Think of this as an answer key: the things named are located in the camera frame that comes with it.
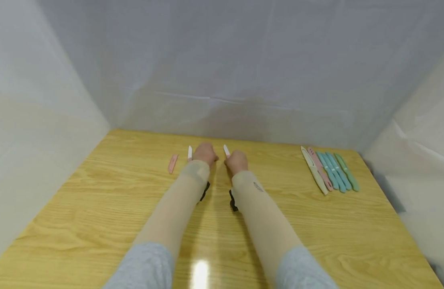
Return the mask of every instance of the fist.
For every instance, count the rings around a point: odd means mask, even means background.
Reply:
[[[242,151],[235,150],[225,160],[225,165],[227,165],[234,176],[240,171],[248,170],[248,158]]]
[[[219,157],[215,154],[212,143],[210,142],[201,143],[193,154],[193,160],[203,161],[208,164],[209,167],[218,159]]]

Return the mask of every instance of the forearm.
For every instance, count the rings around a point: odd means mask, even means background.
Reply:
[[[189,162],[165,192],[133,244],[162,244],[176,261],[183,232],[206,188],[208,178],[209,165],[203,161]]]
[[[302,243],[252,172],[241,171],[232,182],[235,204],[243,214],[265,275],[273,282],[282,257]]]

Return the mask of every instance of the white backdrop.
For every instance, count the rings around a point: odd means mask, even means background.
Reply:
[[[33,0],[0,0],[0,255],[109,130]]]
[[[40,0],[113,126],[362,151],[444,53],[444,0]]]
[[[444,282],[444,59],[363,157]]]

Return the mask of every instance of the table surface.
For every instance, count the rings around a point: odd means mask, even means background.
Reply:
[[[249,169],[341,288],[441,288],[358,153],[361,191],[322,195],[300,146],[111,131],[0,259],[0,288],[101,288],[186,164],[188,146],[246,152]],[[173,174],[171,155],[179,154]],[[267,288],[222,161],[186,228],[174,288]]]

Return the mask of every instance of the gray sleeve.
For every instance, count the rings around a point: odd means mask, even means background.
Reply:
[[[320,267],[306,247],[295,247],[283,256],[276,271],[275,287],[337,288],[331,277]]]
[[[172,287],[174,261],[161,244],[131,247],[103,289],[168,289]]]

